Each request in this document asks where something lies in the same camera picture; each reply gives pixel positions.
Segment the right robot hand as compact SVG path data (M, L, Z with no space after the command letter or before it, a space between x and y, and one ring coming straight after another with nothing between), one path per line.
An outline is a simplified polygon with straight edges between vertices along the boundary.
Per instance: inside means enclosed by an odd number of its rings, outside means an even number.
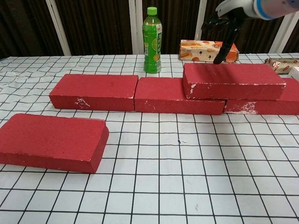
M244 21L256 15L253 5L252 0L224 0L216 7L215 13L203 23L202 30L217 26L228 28L228 34L222 41L219 53L213 61L214 64L220 64L226 59Z

